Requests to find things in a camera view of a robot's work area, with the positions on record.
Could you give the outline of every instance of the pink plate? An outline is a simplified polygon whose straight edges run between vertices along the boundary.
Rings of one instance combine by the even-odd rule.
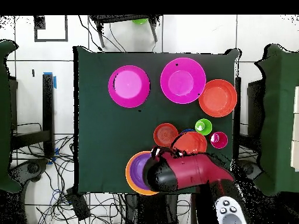
[[[150,80],[143,69],[126,65],[114,71],[109,79],[111,98],[122,107],[138,107],[150,93]]]
[[[172,102],[187,104],[199,98],[206,85],[206,74],[198,62],[177,58],[161,73],[161,89]]]

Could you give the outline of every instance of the cup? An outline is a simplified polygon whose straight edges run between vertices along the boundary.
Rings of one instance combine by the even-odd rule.
[[[228,138],[225,133],[218,131],[212,134],[211,144],[216,149],[224,148],[228,143]]]
[[[212,123],[210,120],[202,118],[201,120],[198,120],[198,122],[195,123],[195,130],[198,133],[201,133],[202,135],[206,136],[212,131]]]

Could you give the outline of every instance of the red plate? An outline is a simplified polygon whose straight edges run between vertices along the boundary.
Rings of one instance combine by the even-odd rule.
[[[222,79],[211,80],[206,84],[199,97],[199,105],[212,117],[223,117],[233,111],[237,104],[235,88]]]

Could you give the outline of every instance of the bowl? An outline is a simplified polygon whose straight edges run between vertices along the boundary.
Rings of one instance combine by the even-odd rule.
[[[185,132],[175,141],[172,148],[185,151],[187,154],[205,152],[207,140],[196,131]]]
[[[222,79],[207,82],[199,97],[201,109],[212,117],[223,117],[233,111],[237,104],[235,88]]]

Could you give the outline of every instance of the black stand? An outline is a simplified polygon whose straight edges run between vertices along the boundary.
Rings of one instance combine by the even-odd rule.
[[[148,18],[148,23],[151,27],[152,35],[154,37],[155,42],[158,41],[157,39],[157,34],[155,31],[155,28],[157,26],[157,19],[158,16],[161,15],[97,15],[97,16],[91,16],[91,19],[95,22],[96,24],[96,29],[99,34],[100,38],[100,45],[102,48],[105,47],[104,45],[104,40],[102,36],[102,30],[103,30],[103,25],[104,23],[112,23],[112,22],[123,22],[125,20],[137,20],[137,19],[143,19],[143,18]]]
[[[16,130],[16,89],[18,82],[10,79],[12,129]],[[44,143],[44,155],[51,158],[54,155],[54,117],[53,117],[53,76],[43,75],[43,130],[12,136],[11,149],[19,149],[39,142]]]

